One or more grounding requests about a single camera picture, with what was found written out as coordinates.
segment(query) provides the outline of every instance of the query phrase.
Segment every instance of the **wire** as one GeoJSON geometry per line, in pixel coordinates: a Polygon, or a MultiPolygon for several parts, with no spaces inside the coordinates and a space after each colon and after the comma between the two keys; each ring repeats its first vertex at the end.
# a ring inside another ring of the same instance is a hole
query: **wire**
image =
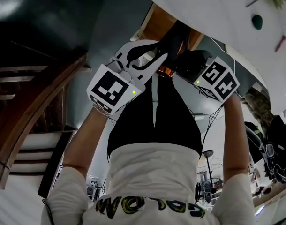
{"type": "Polygon", "coordinates": [[[208,124],[208,128],[205,132],[205,135],[203,137],[203,144],[202,144],[202,148],[203,148],[203,145],[204,145],[204,140],[205,140],[205,137],[207,136],[209,130],[210,130],[210,127],[212,126],[214,120],[216,119],[217,115],[219,114],[219,112],[221,111],[223,105],[221,105],[214,113],[211,114],[211,116],[209,117],[208,121],[209,121],[209,124],[208,124]]]}
{"type": "Polygon", "coordinates": [[[112,122],[112,120],[111,120],[111,119],[109,119],[109,121],[113,124],[113,126],[115,126],[115,124],[112,122]]]}
{"type": "Polygon", "coordinates": [[[115,119],[113,119],[113,118],[109,118],[109,119],[111,119],[111,120],[113,120],[113,121],[115,121],[115,122],[117,122],[115,119]]]}
{"type": "Polygon", "coordinates": [[[105,195],[105,193],[104,193],[105,181],[104,181],[104,183],[103,183],[103,185],[102,185],[102,187],[101,187],[101,192],[102,192],[104,195],[105,195]]]}
{"type": "Polygon", "coordinates": [[[132,100],[130,100],[130,101],[127,102],[125,105],[123,105],[121,108],[119,108],[119,109],[116,111],[116,113],[117,113],[118,111],[120,111],[122,108],[126,107],[127,104],[131,103],[135,98],[136,98],[136,97],[134,97],[132,100]]]}
{"type": "Polygon", "coordinates": [[[188,107],[188,109],[189,109],[189,111],[191,112],[192,115],[207,115],[207,116],[213,117],[212,115],[205,114],[205,113],[196,114],[189,107],[188,107]]]}
{"type": "Polygon", "coordinates": [[[212,39],[212,41],[217,44],[217,46],[220,48],[221,51],[223,51],[224,53],[226,53],[228,56],[230,56],[233,59],[233,73],[236,76],[236,60],[235,60],[235,58],[233,58],[231,55],[229,55],[228,52],[224,51],[214,39],[212,39]]]}

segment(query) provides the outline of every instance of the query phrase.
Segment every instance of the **wooden staircase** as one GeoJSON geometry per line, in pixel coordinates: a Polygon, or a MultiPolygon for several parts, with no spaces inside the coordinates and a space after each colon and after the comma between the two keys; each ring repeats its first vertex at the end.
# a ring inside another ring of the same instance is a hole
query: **wooden staircase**
{"type": "Polygon", "coordinates": [[[39,195],[47,197],[76,131],[66,124],[67,83],[90,71],[85,62],[84,50],[54,57],[0,39],[0,188],[8,175],[43,175],[39,195]],[[39,146],[44,136],[53,139],[39,146]]]}

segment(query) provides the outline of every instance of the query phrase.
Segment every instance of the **black cable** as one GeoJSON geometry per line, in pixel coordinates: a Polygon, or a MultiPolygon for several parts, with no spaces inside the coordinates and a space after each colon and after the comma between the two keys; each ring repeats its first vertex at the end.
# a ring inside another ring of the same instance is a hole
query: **black cable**
{"type": "Polygon", "coordinates": [[[207,136],[208,134],[208,131],[210,130],[210,127],[212,126],[214,120],[216,119],[217,115],[219,114],[219,112],[221,111],[223,105],[221,105],[214,113],[211,114],[211,116],[209,117],[208,121],[208,127],[207,127],[207,130],[205,132],[205,135],[203,137],[203,143],[202,143],[202,148],[203,148],[203,145],[204,145],[204,140],[205,140],[205,137],[207,136]]]}
{"type": "Polygon", "coordinates": [[[136,97],[134,97],[132,100],[130,100],[129,102],[127,102],[125,105],[123,105],[121,108],[119,108],[116,112],[120,111],[122,108],[126,107],[127,104],[129,104],[130,102],[132,102],[136,97]]]}
{"type": "Polygon", "coordinates": [[[209,115],[209,114],[206,114],[206,113],[200,113],[200,114],[196,114],[194,113],[189,107],[187,107],[189,109],[189,111],[191,112],[192,115],[207,115],[207,116],[210,116],[210,117],[213,117],[212,115],[209,115]]]}
{"type": "Polygon", "coordinates": [[[113,121],[115,121],[115,122],[117,122],[115,119],[113,119],[113,118],[109,118],[109,119],[111,119],[111,120],[113,120],[113,121]]]}
{"type": "Polygon", "coordinates": [[[113,123],[113,121],[111,120],[111,119],[109,119],[110,120],[110,122],[111,122],[111,124],[113,125],[113,127],[115,126],[115,124],[113,123]]]}
{"type": "Polygon", "coordinates": [[[104,191],[105,191],[105,189],[104,189],[105,181],[104,181],[104,183],[103,183],[103,185],[102,185],[102,187],[101,187],[101,192],[102,192],[104,195],[105,195],[105,193],[104,193],[104,191]]]}

